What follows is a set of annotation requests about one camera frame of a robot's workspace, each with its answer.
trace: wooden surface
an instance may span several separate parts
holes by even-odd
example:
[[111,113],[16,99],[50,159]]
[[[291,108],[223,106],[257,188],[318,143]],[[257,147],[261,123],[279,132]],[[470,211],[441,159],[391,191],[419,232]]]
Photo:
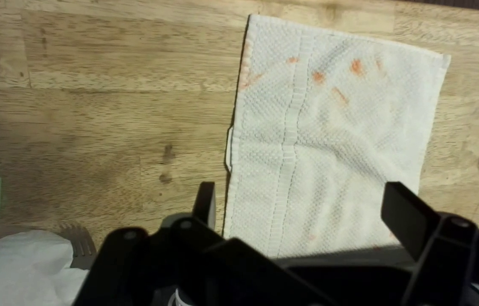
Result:
[[225,215],[249,14],[454,57],[422,196],[479,223],[479,13],[398,2],[0,0],[0,235],[160,222],[218,183]]

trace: white paper towel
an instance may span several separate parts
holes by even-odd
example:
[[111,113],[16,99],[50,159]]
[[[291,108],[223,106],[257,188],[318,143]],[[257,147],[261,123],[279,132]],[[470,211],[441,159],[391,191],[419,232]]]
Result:
[[48,232],[0,239],[0,306],[72,305],[87,276],[72,259],[72,244]]
[[420,174],[449,57],[252,16],[227,237],[271,257],[398,244],[383,191]]

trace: paper towel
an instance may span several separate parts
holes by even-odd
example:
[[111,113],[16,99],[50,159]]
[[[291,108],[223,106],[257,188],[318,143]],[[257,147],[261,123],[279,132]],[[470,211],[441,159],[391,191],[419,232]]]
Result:
[[449,57],[252,16],[235,123],[227,237],[271,257],[398,244],[385,184],[412,191]]
[[87,276],[72,261],[72,244],[48,232],[0,239],[0,306],[72,305]]

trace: wooden table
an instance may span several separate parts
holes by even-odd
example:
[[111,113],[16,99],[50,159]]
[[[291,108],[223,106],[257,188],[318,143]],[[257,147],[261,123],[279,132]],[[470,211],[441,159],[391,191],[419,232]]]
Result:
[[422,196],[479,223],[479,13],[351,0],[0,0],[0,237],[160,222],[218,183],[249,14],[454,57]]

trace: black machine part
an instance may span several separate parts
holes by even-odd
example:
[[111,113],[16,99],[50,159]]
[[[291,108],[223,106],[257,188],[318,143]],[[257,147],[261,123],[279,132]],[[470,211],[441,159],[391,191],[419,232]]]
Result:
[[473,222],[436,213],[397,183],[386,186],[383,222],[403,245],[393,251],[402,261],[371,252],[271,261],[211,230],[215,184],[205,183],[193,215],[169,218],[155,235],[113,232],[76,306],[479,305]]

